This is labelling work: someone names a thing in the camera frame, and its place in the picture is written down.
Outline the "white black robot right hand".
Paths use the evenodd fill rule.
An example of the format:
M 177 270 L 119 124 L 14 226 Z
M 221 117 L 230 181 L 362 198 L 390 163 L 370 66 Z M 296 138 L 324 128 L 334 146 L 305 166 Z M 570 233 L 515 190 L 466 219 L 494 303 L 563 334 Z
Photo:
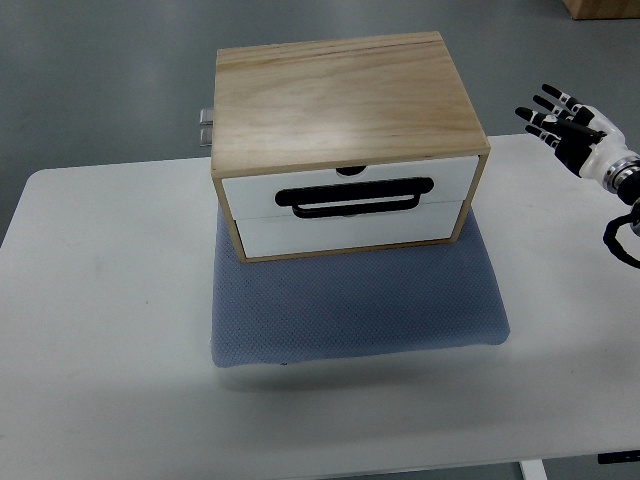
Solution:
M 549 84 L 542 91 L 533 97 L 537 109 L 518 107 L 515 114 L 571 173 L 609 188 L 622 169 L 639 164 L 624 134 L 598 109 Z

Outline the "black silver robot right arm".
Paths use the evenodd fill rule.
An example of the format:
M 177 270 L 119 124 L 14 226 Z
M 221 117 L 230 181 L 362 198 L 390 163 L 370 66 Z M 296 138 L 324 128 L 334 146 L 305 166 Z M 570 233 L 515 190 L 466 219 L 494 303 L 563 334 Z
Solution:
M 639 156 L 628 156 L 614 163 L 606 172 L 604 186 L 630 207 L 626 215 L 608 222 L 603 243 L 609 252 L 622 263 L 639 268 L 639 260 L 630 255 L 617 239 L 619 229 L 628 225 L 639 236 Z

